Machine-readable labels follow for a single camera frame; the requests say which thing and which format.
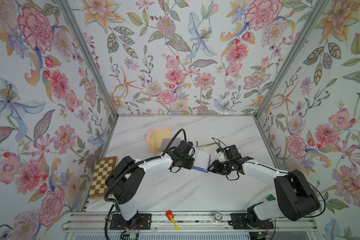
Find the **blue bordered white letter paper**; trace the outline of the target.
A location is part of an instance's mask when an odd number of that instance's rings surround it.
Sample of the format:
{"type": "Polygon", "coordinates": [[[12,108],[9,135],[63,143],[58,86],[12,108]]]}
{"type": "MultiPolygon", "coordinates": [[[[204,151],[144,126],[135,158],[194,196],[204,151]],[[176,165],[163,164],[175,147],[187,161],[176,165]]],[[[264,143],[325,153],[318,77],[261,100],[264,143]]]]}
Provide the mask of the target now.
{"type": "Polygon", "coordinates": [[[211,164],[211,155],[207,152],[196,150],[193,157],[195,160],[192,170],[208,173],[208,167],[211,164]]]}

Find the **grey lavender envelope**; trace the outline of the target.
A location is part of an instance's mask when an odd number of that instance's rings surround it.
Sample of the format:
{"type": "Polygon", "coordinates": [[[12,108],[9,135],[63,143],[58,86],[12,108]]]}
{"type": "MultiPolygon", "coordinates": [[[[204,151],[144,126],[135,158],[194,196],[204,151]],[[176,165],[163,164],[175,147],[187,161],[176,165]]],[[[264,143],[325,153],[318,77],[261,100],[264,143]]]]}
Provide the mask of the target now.
{"type": "MultiPolygon", "coordinates": [[[[163,141],[162,141],[162,144],[161,144],[161,146],[160,146],[160,153],[162,153],[165,149],[166,149],[166,147],[167,147],[167,145],[170,143],[170,141],[171,141],[172,139],[163,139],[163,141]]],[[[179,144],[180,144],[180,142],[181,142],[181,138],[176,138],[172,143],[171,143],[171,145],[169,146],[169,149],[171,148],[171,147],[177,147],[179,144]]]]}

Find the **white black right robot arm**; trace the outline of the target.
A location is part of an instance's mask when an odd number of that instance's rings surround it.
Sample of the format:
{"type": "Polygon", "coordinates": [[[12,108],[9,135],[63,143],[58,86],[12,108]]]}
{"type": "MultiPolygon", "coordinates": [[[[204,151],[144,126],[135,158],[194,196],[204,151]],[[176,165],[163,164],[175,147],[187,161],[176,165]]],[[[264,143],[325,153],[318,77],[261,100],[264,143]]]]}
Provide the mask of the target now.
{"type": "Polygon", "coordinates": [[[251,157],[242,157],[235,145],[216,150],[218,157],[208,171],[222,176],[231,172],[260,180],[276,191],[276,199],[252,205],[247,209],[247,222],[287,218],[297,221],[320,208],[312,186],[300,171],[282,172],[263,165],[251,157]]]}

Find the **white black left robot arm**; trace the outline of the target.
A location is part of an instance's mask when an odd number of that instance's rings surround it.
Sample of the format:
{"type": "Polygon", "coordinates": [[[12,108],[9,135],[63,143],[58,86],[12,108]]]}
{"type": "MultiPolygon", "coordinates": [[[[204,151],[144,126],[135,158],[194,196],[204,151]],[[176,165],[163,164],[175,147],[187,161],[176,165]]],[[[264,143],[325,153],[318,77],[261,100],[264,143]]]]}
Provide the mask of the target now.
{"type": "Polygon", "coordinates": [[[181,169],[192,169],[195,158],[192,142],[180,141],[177,147],[166,149],[161,155],[145,160],[134,160],[124,157],[106,179],[106,202],[112,202],[117,213],[125,221],[134,219],[138,209],[133,203],[144,177],[168,170],[177,173],[181,169]]]}

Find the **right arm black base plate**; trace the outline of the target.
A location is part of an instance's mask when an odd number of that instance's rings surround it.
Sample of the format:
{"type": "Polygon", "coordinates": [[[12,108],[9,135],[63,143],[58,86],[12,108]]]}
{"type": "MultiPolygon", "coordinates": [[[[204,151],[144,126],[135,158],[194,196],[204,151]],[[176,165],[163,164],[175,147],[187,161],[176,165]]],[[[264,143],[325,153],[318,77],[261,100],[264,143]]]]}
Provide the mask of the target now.
{"type": "Polygon", "coordinates": [[[247,213],[232,213],[228,224],[234,230],[273,230],[275,228],[271,219],[262,221],[251,213],[247,215],[247,213]]]}

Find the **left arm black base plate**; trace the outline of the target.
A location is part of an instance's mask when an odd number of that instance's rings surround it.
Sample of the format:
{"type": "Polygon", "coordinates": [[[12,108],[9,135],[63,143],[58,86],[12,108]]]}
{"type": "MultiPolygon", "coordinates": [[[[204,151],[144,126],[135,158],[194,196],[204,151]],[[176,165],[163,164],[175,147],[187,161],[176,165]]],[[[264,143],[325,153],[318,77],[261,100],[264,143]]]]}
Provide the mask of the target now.
{"type": "Polygon", "coordinates": [[[130,220],[125,220],[120,214],[113,214],[110,220],[110,230],[150,230],[152,214],[137,213],[130,220]]]}

